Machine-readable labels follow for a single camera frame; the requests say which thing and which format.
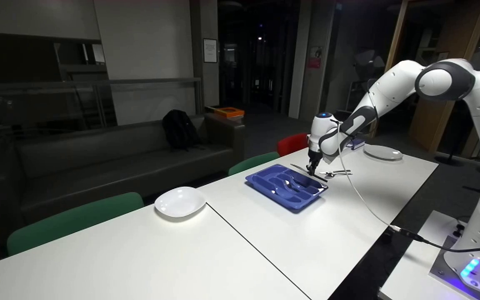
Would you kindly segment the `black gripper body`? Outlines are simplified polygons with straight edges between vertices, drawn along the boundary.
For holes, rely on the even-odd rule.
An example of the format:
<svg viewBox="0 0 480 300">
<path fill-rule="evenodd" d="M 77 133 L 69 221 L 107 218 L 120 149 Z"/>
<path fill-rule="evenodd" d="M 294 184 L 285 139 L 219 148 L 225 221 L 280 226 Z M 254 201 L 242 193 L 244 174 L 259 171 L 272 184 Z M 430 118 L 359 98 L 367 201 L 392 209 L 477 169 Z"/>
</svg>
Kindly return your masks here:
<svg viewBox="0 0 480 300">
<path fill-rule="evenodd" d="M 307 161 L 307 169 L 315 171 L 319 163 L 324 158 L 324 151 L 320 149 L 319 143 L 310 143 L 309 144 L 309 161 Z"/>
</svg>

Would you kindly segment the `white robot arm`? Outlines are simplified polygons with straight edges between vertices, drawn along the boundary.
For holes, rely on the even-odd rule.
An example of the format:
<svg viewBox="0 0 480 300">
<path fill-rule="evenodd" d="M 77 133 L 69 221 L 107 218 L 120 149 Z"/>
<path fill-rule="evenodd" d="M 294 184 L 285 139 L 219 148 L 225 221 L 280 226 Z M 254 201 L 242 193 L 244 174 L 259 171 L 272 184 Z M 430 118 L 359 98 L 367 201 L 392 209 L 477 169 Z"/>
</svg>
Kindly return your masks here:
<svg viewBox="0 0 480 300">
<path fill-rule="evenodd" d="M 412 94 L 430 101 L 464 101 L 480 139 L 480 69 L 465 58 L 444 58 L 430 64 L 402 59 L 377 78 L 344 121 L 332 113 L 314 116 L 307 173 L 314 174 L 322 159 L 335 159 L 349 136 Z"/>
</svg>

